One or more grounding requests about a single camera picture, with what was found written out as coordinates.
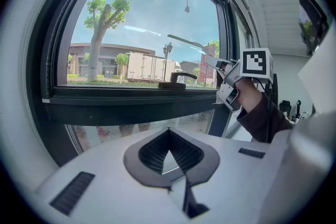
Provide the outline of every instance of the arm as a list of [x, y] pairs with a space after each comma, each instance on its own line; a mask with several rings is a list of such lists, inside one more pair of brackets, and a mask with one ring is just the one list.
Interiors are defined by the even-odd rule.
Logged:
[[[259, 141], [266, 140], [267, 126], [267, 97], [256, 89], [250, 79], [237, 81], [236, 87], [239, 90], [238, 102], [244, 108], [237, 117], [237, 121]], [[282, 130], [291, 129], [292, 125], [285, 118], [282, 111], [278, 110], [275, 104], [271, 108], [271, 133], [270, 138]]]

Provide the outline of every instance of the white truck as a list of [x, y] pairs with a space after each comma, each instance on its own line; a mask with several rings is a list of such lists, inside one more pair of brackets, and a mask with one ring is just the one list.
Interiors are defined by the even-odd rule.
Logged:
[[[182, 72], [181, 66], [174, 60], [166, 60], [159, 56], [131, 52], [128, 63], [127, 80], [130, 82], [156, 83], [163, 81], [165, 63], [165, 81], [170, 81], [172, 72]], [[178, 82], [183, 83], [184, 78], [179, 77]]]

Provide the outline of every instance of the sky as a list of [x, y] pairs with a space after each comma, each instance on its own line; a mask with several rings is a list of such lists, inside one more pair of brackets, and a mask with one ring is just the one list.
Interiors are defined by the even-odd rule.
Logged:
[[[114, 0], [105, 0], [111, 4]], [[186, 13], [187, 0], [129, 0], [130, 10], [125, 22], [116, 29], [109, 28], [103, 43], [128, 45], [155, 50], [155, 55], [164, 57], [163, 47], [172, 42], [168, 58], [177, 62], [200, 61], [201, 52], [191, 45], [167, 37], [168, 34], [207, 45], [219, 39], [216, 6], [211, 0], [188, 0], [190, 12]], [[90, 42], [93, 29], [83, 24], [90, 16], [84, 5], [75, 29], [72, 43]]]

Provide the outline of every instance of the sleeve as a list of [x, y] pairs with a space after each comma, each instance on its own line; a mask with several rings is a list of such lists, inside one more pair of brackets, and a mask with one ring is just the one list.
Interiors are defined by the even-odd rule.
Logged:
[[[252, 109], [249, 113], [243, 109], [237, 117], [237, 121], [258, 142], [266, 141], [267, 102], [268, 99], [263, 93], [261, 101], [254, 109]], [[286, 119], [283, 112], [278, 110], [276, 105], [272, 103], [270, 139], [272, 140], [277, 132], [291, 129], [292, 127], [293, 125]]]

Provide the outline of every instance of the hand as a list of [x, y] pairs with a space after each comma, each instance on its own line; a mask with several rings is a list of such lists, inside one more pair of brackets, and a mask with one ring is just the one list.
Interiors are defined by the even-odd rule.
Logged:
[[238, 80], [236, 87], [239, 90], [237, 101], [247, 113], [255, 108], [263, 97], [262, 93], [257, 90], [253, 82], [248, 78]]

